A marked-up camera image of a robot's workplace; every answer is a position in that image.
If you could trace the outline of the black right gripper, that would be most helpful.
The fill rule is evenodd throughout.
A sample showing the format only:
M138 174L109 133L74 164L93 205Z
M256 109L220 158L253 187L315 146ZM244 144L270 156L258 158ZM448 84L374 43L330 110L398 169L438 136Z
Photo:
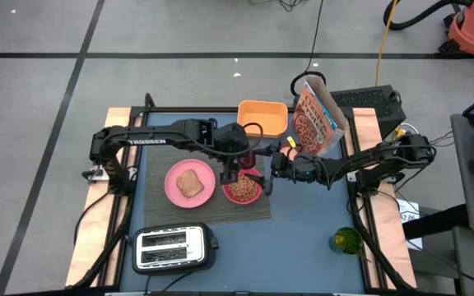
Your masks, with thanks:
M280 143L271 143L268 146L257 149L257 155L272 156L272 176L274 178L305 180L303 173L304 161L298 156L296 156L294 160L290 160L286 155L281 153L280 150ZM270 196L272 194L272 178L265 178L251 173L246 173L245 176L259 185L265 196Z

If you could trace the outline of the white printed paper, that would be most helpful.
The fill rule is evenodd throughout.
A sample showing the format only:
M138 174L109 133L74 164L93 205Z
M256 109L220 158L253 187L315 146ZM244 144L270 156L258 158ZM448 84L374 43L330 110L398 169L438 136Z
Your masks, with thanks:
M422 217L422 214L418 210L417 203L409 203L407 201L397 199L399 205L399 214L402 224L406 222L417 220ZM407 239L407 247L411 250L420 251L423 248L421 238Z

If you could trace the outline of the black two-slot toaster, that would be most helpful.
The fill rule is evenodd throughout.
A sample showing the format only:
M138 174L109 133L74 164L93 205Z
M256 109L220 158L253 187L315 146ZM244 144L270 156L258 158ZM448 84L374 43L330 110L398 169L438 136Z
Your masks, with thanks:
M204 223L139 229L132 238L132 268L139 275L179 275L209 269L218 239Z

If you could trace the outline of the orange plastic bin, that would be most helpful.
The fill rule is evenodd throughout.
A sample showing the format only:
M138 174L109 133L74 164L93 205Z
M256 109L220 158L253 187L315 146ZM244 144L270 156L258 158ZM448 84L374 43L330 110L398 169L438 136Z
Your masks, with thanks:
M263 129L266 138L279 138L288 125L288 108L283 103L245 100L239 104L237 123L245 127L248 136L259 137Z

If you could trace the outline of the grey woven placemat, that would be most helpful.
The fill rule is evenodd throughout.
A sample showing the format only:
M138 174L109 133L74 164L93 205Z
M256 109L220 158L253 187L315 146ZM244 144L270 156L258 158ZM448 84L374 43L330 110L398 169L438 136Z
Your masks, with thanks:
M181 160L194 159L206 163L215 174L214 193L210 199L192 209L175 205L165 194L165 175ZM220 183L222 164L200 152L176 150L172 146L150 146L146 149L146 193L144 225L203 222L225 224L246 220L264 220L272 217L268 197L263 194L248 204L230 201Z

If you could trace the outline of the green pepper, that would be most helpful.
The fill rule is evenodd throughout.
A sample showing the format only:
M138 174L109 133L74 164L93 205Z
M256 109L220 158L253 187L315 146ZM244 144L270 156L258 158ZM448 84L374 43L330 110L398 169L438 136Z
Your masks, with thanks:
M329 239L329 247L336 253L358 255L363 248L363 239L353 228L342 227Z

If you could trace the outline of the brown toast slice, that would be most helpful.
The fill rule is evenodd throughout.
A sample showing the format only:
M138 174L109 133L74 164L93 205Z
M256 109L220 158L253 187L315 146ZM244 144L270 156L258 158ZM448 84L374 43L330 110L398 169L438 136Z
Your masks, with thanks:
M193 169L184 170L176 179L176 185L185 197L194 197L204 189Z

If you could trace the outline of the dark red apple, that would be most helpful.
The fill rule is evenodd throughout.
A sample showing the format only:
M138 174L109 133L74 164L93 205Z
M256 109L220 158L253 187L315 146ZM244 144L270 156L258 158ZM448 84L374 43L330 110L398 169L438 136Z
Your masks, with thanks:
M256 165L256 156L253 152L249 152L247 155L239 157L238 162L241 169L251 169Z

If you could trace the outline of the pink plate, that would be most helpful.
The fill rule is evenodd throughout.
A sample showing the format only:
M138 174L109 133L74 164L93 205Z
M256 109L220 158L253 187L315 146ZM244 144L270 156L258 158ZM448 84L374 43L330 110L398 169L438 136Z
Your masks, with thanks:
M176 185L179 175L188 169L192 169L203 185L203 189L193 197L186 197ZM195 208L207 202L216 187L216 177L211 167L201 160L181 160L175 164L166 174L164 189L168 199L178 207Z

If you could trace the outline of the black aluminium table frame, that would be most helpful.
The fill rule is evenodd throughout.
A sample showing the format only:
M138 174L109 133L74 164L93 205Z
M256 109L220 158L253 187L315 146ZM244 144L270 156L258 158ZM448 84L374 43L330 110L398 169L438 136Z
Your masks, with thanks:
M129 108L131 108L131 112L128 127L145 123L147 117L152 113L193 115L197 113L223 114L237 112L236 107L156 107L150 96L146 97L146 103L142 107ZM75 284L66 286L66 291L70 290L74 294L84 294L104 291L116 292L119 290L123 275L123 261L127 251L126 235L131 226L132 213L140 207L134 204L137 200L134 194L127 196L114 195L108 189L103 196L86 208L86 213L109 194L114 196L114 201L106 234L106 244L91 268ZM80 225L76 231L76 242L79 228Z

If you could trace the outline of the cereal rings heap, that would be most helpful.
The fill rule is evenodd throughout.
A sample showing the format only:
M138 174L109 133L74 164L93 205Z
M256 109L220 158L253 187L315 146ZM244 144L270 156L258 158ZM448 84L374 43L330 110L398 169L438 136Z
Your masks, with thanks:
M228 185L228 191L234 201L246 202L256 196L258 185L245 175L240 175L236 183Z

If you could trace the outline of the wooden side board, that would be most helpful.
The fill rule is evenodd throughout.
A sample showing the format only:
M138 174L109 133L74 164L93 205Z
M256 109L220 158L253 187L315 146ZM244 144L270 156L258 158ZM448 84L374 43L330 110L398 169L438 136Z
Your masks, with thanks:
M353 108L354 125L360 149L372 148L382 141L374 109ZM370 198L379 247L393 268L413 288L416 280L393 185L381 182L377 195Z
M127 126L131 108L109 108L105 127ZM109 181L96 181L89 186L86 208L108 191ZM93 206L80 223L77 242L72 254L65 285L73 285L91 268L102 252L106 242L109 218L113 209L114 196L109 194Z

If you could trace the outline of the coral red bowl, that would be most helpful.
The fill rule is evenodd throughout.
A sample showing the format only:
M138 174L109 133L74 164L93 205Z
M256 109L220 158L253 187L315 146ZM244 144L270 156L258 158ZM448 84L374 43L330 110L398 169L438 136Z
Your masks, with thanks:
M240 205L247 205L255 202L262 194L261 187L250 177L261 177L256 169L241 170L238 175L238 181L223 185L223 192L226 197Z

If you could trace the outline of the Cheerios cereal box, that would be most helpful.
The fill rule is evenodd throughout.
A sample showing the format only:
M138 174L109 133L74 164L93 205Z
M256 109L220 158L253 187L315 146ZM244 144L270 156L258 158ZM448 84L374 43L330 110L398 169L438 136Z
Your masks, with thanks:
M349 123L322 78L307 78L292 116L295 134L306 153L324 157L343 138Z

